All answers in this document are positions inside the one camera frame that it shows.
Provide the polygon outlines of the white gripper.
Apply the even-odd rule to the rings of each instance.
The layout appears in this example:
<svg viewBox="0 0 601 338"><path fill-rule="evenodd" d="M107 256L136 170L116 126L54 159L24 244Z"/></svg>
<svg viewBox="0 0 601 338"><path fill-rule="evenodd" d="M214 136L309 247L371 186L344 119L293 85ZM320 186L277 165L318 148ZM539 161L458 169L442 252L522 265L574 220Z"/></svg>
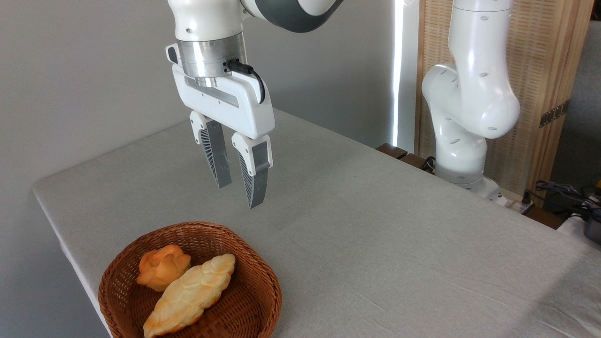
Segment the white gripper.
<svg viewBox="0 0 601 338"><path fill-rule="evenodd" d="M250 209L260 205L268 188L268 171L273 166L268 133L275 128L269 96L261 101L261 85L252 75L231 72L217 77L214 86L201 86L185 75L176 44L165 48L183 104L189 109L195 142L200 145L219 188L231 184L223 125L236 131L231 140L239 163Z"/></svg>

